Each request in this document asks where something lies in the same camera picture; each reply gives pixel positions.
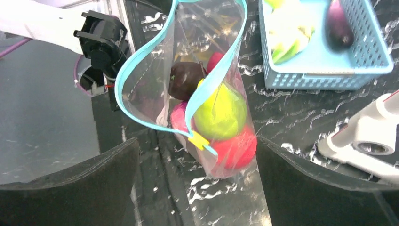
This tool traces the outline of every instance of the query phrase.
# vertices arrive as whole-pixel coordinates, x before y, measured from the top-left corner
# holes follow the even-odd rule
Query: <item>eggplant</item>
[[[332,0],[328,8],[326,37],[334,50],[348,49],[353,45],[353,31],[339,0]]]
[[[206,76],[202,62],[177,62],[170,71],[168,93],[178,100],[188,101]]]

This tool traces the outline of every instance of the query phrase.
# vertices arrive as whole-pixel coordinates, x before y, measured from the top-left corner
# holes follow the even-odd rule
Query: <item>purple cable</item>
[[[23,40],[17,42],[16,44],[8,47],[7,49],[5,49],[4,51],[0,52],[0,58],[3,58],[5,55],[11,53],[12,51],[16,50],[17,48],[21,47],[22,45],[24,45],[25,43],[29,42],[31,39],[29,38],[24,38]]]
[[[82,92],[84,92],[86,95],[88,95],[89,97],[92,97],[93,95],[91,95],[89,92],[87,92],[79,83],[79,79],[78,79],[78,66],[79,66],[79,62],[82,59],[83,55],[81,55],[75,63],[75,67],[73,68],[73,81],[75,82],[76,86],[80,88],[80,90],[82,90]]]

